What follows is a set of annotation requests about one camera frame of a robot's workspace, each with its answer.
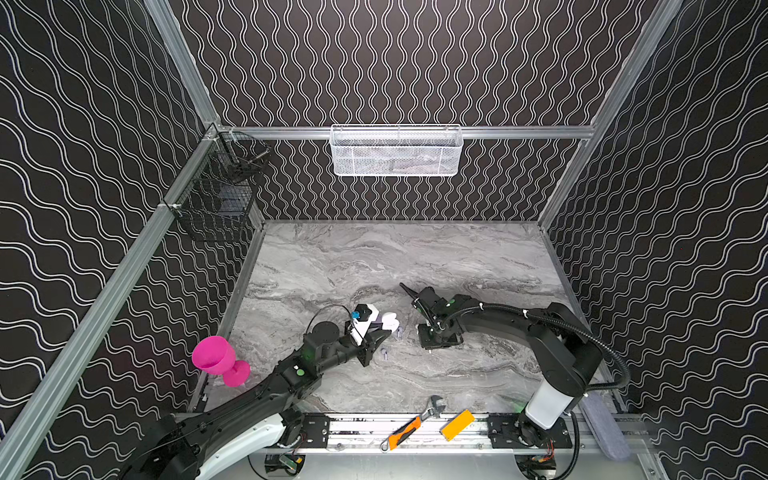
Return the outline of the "white earbud charging case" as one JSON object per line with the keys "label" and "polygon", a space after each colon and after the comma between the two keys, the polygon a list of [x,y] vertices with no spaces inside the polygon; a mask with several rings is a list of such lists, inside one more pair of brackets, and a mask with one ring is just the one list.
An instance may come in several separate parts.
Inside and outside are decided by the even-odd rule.
{"label": "white earbud charging case", "polygon": [[385,330],[395,332],[399,329],[400,322],[395,312],[381,313],[375,321],[371,323],[373,330]]}

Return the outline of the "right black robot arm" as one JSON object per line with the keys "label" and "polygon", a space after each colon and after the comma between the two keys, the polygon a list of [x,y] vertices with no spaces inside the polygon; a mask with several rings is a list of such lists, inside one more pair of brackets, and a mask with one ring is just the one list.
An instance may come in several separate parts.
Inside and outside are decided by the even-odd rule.
{"label": "right black robot arm", "polygon": [[445,299],[432,287],[400,287],[426,320],[418,327],[426,350],[456,347],[465,335],[477,333],[520,343],[533,352],[543,380],[522,411],[522,427],[551,429],[587,393],[603,361],[598,342],[563,304],[524,309],[463,294]]}

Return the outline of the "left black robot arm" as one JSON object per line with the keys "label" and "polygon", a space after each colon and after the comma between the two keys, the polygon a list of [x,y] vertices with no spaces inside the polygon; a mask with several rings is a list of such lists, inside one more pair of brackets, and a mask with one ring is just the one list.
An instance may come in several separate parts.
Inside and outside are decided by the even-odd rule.
{"label": "left black robot arm", "polygon": [[217,408],[168,415],[147,431],[120,479],[212,479],[244,457],[299,439],[296,404],[321,384],[325,371],[351,360],[367,366],[390,330],[367,332],[360,343],[332,322],[320,322],[259,384]]}

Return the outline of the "pink plastic goblet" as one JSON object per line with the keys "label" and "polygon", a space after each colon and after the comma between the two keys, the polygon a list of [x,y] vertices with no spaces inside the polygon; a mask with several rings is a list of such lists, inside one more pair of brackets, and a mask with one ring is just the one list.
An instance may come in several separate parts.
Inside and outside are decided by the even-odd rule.
{"label": "pink plastic goblet", "polygon": [[221,336],[202,340],[193,350],[193,364],[213,376],[220,376],[228,387],[245,384],[251,373],[250,364],[238,360],[234,347]]}

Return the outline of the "grey purple cloth pad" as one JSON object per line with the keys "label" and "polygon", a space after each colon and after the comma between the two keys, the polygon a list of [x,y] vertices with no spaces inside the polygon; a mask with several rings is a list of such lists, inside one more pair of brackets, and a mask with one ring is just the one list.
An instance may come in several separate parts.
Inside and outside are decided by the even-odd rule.
{"label": "grey purple cloth pad", "polygon": [[632,451],[600,395],[586,394],[580,402],[580,410],[602,453],[612,461],[628,461]]}

